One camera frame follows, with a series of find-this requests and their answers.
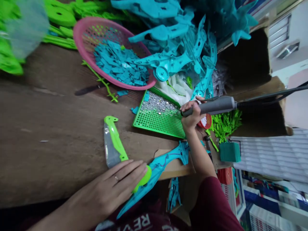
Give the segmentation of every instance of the toy knife blade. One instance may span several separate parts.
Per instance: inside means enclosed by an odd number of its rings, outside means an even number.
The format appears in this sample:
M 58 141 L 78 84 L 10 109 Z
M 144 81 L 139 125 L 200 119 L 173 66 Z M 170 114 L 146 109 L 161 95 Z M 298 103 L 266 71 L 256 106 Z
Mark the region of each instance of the toy knife blade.
M 104 122 L 104 142 L 105 142 L 105 156 L 108 168 L 112 168 L 121 162 L 120 153 L 115 149 L 111 135 L 110 128 L 106 122 Z

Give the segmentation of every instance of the finger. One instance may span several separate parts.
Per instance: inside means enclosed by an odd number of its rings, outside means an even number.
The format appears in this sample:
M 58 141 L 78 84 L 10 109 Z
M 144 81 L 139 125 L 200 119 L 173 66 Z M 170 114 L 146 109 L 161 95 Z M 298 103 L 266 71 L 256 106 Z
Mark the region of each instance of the finger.
M 194 103 L 193 105 L 192 105 L 192 111 L 193 111 L 193 113 L 192 113 L 192 116 L 194 116 L 194 117 L 199 117 L 200 116 L 200 113 L 201 113 L 201 109 L 200 109 L 200 107 L 198 106 L 198 104 L 197 103 Z
M 188 103 L 186 103 L 184 105 L 184 107 L 182 108 L 182 111 L 187 111 L 188 109 L 190 109 L 193 106 L 194 103 L 198 104 L 198 102 L 195 101 L 195 100 L 194 101 L 189 101 Z
M 141 179 L 144 177 L 144 175 L 146 174 L 148 168 L 145 165 L 145 169 L 138 175 L 137 178 L 135 178 L 132 183 L 121 192 L 121 194 L 119 195 L 119 201 L 122 201 L 122 203 L 126 200 L 128 200 L 130 198 L 130 196 L 132 195 L 132 191 L 134 190 L 134 188 L 137 186 L 137 184 L 141 181 Z
M 102 180 L 106 180 L 110 178 L 113 174 L 115 174 L 117 171 L 119 171 L 121 168 L 125 167 L 126 165 L 130 164 L 134 160 L 126 160 L 121 162 L 120 164 L 114 166 L 113 168 L 109 169 L 107 172 L 101 175 Z
M 142 163 L 143 160 L 134 161 L 126 165 L 124 168 L 120 169 L 118 172 L 116 172 L 113 176 L 110 177 L 113 182 L 112 185 L 119 183 L 122 179 L 124 179 L 128 174 L 130 174 L 134 169 L 136 169 Z
M 201 101 L 201 103 L 206 103 L 205 98 L 203 98 L 203 97 L 196 96 L 196 99 Z
M 130 174 L 128 174 L 123 180 L 119 181 L 115 186 L 113 186 L 114 192 L 116 195 L 120 195 L 126 189 L 129 189 L 129 192 L 132 192 L 133 189 L 137 186 L 139 181 L 145 175 L 145 169 L 147 164 L 143 163 L 134 169 Z
M 200 115 L 200 120 L 202 120 L 205 116 L 206 116 L 206 114 Z

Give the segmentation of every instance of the wrist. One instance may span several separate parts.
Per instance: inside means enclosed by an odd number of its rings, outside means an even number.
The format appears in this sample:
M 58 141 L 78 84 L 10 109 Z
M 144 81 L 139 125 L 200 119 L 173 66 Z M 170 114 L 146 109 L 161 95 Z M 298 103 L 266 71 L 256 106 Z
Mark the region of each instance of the wrist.
M 183 128 L 183 129 L 184 129 L 186 137 L 196 134 L 195 127 L 189 127 L 189 128 Z

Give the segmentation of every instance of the table surface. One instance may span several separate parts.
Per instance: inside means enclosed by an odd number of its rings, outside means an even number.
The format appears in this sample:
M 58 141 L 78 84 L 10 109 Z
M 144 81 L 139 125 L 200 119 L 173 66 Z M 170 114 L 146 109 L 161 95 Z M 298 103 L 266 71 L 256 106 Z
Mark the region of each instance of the table surface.
M 107 115 L 119 118 L 130 159 L 149 163 L 156 150 L 178 145 L 174 137 L 132 127 L 130 108 L 144 91 L 129 91 L 117 104 L 105 88 L 75 96 L 97 84 L 81 63 L 77 51 L 42 44 L 27 58 L 24 76 L 1 73 L 0 208 L 67 198 L 105 172 L 101 120 Z M 212 150 L 216 168 L 229 166 Z

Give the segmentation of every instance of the black cable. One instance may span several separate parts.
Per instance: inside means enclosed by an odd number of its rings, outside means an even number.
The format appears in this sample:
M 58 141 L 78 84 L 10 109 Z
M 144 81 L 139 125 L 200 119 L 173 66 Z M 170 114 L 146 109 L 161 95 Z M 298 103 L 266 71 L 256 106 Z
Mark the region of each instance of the black cable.
M 274 104 L 274 103 L 279 102 L 280 100 L 284 99 L 285 97 L 291 95 L 293 92 L 308 89 L 308 86 L 307 86 L 307 85 L 308 85 L 308 81 L 304 82 L 303 84 L 299 85 L 299 86 L 296 87 L 296 88 L 292 88 L 292 90 L 294 89 L 294 91 L 292 91 L 292 92 L 290 92 L 290 93 L 287 93 L 287 94 L 285 94 L 285 95 L 282 95 L 282 96 L 279 97 L 278 99 L 276 99 L 276 100 L 270 102 L 270 104 Z
M 247 101 L 244 101 L 244 102 L 238 102 L 237 108 L 238 109 L 244 109 L 244 108 L 248 108 L 248 107 L 258 107 L 258 106 L 272 105 L 272 104 L 277 103 L 280 100 L 284 99 L 285 97 L 291 95 L 293 92 L 300 91 L 300 90 L 306 90 L 306 89 L 308 89 L 308 81 L 299 85 L 296 88 L 287 89 L 287 90 L 284 90 L 284 91 L 268 94 L 268 95 L 265 95 L 265 96 L 255 97 L 255 98 L 252 98 L 252 99 L 248 99 Z M 274 96 L 277 96 L 277 95 L 282 95 L 282 96 L 275 99 L 275 100 L 272 100 L 270 102 L 262 102 L 261 101 L 262 99 L 274 97 Z

